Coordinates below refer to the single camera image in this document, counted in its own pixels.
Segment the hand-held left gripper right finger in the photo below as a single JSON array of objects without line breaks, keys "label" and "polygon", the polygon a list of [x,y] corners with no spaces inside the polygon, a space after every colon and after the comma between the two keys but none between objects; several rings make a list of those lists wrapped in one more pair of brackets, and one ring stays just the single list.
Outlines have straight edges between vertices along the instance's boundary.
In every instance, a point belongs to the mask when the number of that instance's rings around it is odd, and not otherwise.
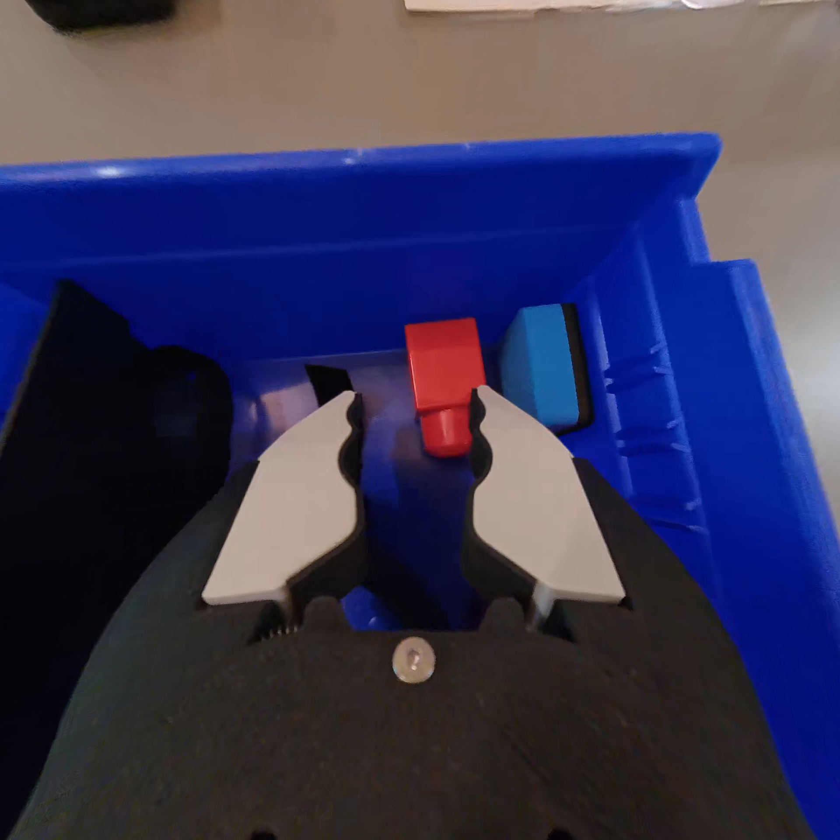
[{"label": "hand-held left gripper right finger", "polygon": [[481,600],[513,599],[531,625],[545,624],[556,602],[623,601],[567,447],[488,385],[471,394],[469,431],[461,571]]}]

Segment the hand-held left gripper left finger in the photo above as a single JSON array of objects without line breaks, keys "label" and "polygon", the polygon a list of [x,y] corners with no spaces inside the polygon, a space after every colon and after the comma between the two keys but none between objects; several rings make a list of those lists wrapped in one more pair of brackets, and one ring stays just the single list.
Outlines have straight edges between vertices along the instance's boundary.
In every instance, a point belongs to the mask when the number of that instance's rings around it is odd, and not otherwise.
[{"label": "hand-held left gripper left finger", "polygon": [[210,606],[343,599],[368,573],[362,395],[344,391],[258,458],[205,583]]}]

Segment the red toy block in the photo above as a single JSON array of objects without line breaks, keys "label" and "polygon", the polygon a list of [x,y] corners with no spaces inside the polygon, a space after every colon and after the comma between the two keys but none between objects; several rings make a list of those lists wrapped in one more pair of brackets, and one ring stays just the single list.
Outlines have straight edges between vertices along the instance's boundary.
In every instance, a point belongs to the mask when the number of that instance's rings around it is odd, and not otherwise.
[{"label": "red toy block", "polygon": [[441,459],[467,455],[471,395],[487,383],[476,320],[412,323],[404,332],[424,450]]}]

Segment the blue storage bin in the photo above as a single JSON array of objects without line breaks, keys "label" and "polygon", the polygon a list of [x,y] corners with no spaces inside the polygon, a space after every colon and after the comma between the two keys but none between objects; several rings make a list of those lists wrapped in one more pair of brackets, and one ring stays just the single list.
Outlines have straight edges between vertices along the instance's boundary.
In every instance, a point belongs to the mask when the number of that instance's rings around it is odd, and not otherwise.
[{"label": "blue storage bin", "polygon": [[[837,532],[758,271],[709,255],[720,151],[2,167],[2,426],[61,280],[234,397],[223,485],[104,628],[9,838],[838,838]],[[594,421],[552,434],[626,596],[531,625],[461,571],[469,452],[424,450],[404,328],[475,319],[504,396],[516,314],[564,302]],[[206,604],[258,458],[344,391],[364,582]]]}]

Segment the blue whiteboard eraser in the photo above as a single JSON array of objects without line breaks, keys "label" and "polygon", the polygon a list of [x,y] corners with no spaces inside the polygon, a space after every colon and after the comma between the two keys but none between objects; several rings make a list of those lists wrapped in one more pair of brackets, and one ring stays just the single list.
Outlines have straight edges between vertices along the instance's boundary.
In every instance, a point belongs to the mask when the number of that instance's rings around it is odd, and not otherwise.
[{"label": "blue whiteboard eraser", "polygon": [[592,389],[577,307],[521,308],[501,342],[501,393],[557,435],[594,421]]}]

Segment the dark cloth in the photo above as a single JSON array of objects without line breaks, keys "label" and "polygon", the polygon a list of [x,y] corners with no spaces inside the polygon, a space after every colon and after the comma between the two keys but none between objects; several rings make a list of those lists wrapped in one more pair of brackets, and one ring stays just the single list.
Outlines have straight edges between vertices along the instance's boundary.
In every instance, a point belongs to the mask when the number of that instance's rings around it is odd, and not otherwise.
[{"label": "dark cloth", "polygon": [[2,426],[2,838],[112,615],[223,485],[234,414],[218,362],[58,283]]}]

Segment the black charger block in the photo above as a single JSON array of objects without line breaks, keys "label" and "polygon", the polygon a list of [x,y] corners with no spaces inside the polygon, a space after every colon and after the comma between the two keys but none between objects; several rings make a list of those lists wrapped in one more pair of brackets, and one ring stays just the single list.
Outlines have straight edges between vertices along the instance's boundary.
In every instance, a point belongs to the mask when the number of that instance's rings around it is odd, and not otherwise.
[{"label": "black charger block", "polygon": [[62,35],[164,22],[176,1],[27,1],[48,26]]}]

